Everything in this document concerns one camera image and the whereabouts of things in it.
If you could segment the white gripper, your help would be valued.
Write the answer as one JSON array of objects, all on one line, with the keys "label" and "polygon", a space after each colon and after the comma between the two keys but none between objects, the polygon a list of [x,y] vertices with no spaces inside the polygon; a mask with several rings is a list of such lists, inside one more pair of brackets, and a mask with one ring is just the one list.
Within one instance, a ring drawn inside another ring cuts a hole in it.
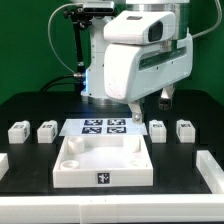
[{"label": "white gripper", "polygon": [[163,88],[159,108],[169,110],[173,84],[191,73],[192,37],[175,41],[175,31],[176,16],[169,11],[124,11],[104,27],[109,42],[104,56],[105,92],[114,101],[129,103],[134,123],[142,122],[141,104],[135,100]]}]

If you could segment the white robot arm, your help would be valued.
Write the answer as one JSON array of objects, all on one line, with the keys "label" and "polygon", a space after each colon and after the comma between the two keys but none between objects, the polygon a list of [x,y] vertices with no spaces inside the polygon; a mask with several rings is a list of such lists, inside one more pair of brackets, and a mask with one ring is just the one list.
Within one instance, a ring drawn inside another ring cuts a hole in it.
[{"label": "white robot arm", "polygon": [[161,93],[158,106],[172,106],[174,84],[192,70],[188,29],[190,0],[92,0],[83,11],[93,17],[91,63],[82,95],[99,103],[129,106],[143,122],[144,98]]}]

